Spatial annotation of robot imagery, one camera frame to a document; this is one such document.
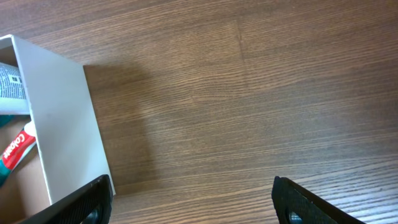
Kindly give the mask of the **red green toothpaste tube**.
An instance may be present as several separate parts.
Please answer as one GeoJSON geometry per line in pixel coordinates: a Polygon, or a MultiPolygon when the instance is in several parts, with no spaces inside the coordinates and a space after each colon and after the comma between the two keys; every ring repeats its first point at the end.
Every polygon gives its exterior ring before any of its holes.
{"type": "Polygon", "coordinates": [[[36,145],[36,137],[35,124],[30,121],[1,154],[1,186],[4,185],[10,173],[36,145]]]}

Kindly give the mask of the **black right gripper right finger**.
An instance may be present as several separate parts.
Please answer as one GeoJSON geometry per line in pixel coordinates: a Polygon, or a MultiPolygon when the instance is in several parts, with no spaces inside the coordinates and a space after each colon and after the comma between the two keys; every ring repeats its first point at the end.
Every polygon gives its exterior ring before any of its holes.
{"type": "Polygon", "coordinates": [[[274,178],[271,197],[280,223],[364,224],[286,177],[274,178]]]}

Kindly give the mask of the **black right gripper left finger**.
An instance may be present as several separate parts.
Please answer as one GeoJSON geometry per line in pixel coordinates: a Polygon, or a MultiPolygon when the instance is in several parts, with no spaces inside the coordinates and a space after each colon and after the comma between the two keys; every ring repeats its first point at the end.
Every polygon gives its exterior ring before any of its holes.
{"type": "Polygon", "coordinates": [[[108,224],[113,190],[110,177],[101,175],[22,224],[108,224]]]}

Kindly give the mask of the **green white soap bar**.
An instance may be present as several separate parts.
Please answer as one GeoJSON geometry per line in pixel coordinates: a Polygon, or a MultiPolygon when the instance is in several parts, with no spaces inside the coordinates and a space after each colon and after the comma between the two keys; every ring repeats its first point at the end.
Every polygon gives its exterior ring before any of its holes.
{"type": "Polygon", "coordinates": [[[1,115],[28,115],[29,103],[17,67],[1,63],[1,115]]]}

